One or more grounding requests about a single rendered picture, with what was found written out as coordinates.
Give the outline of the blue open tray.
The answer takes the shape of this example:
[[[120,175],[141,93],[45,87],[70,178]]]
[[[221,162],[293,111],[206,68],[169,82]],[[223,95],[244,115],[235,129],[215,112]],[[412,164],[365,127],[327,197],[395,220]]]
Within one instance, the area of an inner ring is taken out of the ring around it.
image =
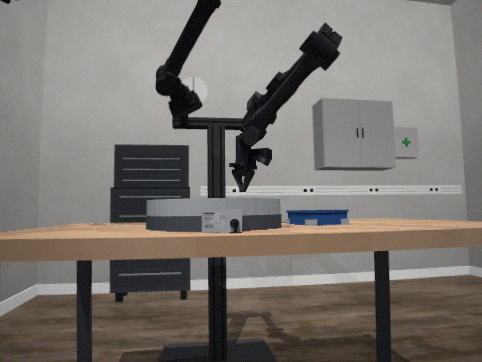
[[[317,219],[317,225],[341,225],[349,210],[286,210],[290,224],[305,225],[305,219]]]

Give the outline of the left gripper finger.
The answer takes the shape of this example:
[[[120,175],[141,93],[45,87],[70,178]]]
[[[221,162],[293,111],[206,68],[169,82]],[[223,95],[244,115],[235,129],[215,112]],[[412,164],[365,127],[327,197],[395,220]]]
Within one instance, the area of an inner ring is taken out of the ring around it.
[[[247,190],[247,188],[248,188],[248,186],[249,186],[249,183],[251,182],[254,174],[255,174],[255,172],[250,172],[250,175],[249,175],[249,178],[248,178],[248,181],[247,181],[247,184],[246,184],[246,187],[245,187],[244,192],[246,192],[246,190]],[[243,177],[243,176],[245,176],[245,175],[238,175],[238,178],[239,178],[241,187],[243,186],[243,181],[242,181],[242,177]]]
[[[248,178],[249,178],[249,175],[250,175],[250,171],[232,171],[232,175],[233,175],[233,177],[234,177],[234,179],[235,179],[235,181],[236,181],[236,183],[239,187],[240,192],[244,192],[247,181],[248,181]],[[242,187],[241,187],[238,175],[245,175]]]

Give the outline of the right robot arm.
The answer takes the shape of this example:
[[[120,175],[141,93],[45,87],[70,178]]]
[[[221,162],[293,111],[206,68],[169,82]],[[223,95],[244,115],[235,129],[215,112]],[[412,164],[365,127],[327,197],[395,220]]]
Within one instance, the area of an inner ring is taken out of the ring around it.
[[[198,0],[165,65],[157,69],[156,91],[163,96],[171,95],[173,105],[171,101],[168,104],[173,115],[200,103],[195,91],[189,91],[178,76],[207,21],[220,5],[220,0]]]

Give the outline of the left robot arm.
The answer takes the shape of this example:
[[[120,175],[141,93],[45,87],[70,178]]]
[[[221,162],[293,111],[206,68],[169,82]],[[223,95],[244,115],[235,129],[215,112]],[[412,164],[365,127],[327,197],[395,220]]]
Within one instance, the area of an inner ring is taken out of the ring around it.
[[[313,30],[299,48],[303,52],[302,60],[300,58],[283,74],[279,71],[266,87],[265,95],[262,94],[260,98],[255,95],[252,98],[252,107],[257,111],[241,127],[240,131],[244,133],[236,136],[236,149],[248,148],[239,150],[239,162],[256,165],[257,160],[266,166],[269,165],[272,150],[251,147],[264,138],[267,126],[271,120],[277,118],[277,111],[291,98],[302,82],[319,67],[326,71],[340,55],[337,49],[343,37],[332,30],[327,23],[324,23],[317,33]]]

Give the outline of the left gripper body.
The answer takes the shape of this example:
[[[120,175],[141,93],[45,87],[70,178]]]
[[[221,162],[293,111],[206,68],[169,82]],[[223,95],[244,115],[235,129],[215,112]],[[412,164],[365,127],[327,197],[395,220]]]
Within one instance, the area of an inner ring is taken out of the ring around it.
[[[250,171],[255,172],[257,169],[256,165],[249,164],[246,162],[239,162],[239,150],[240,149],[248,149],[248,148],[239,148],[236,150],[236,163],[229,163],[229,167],[234,167],[232,171]]]

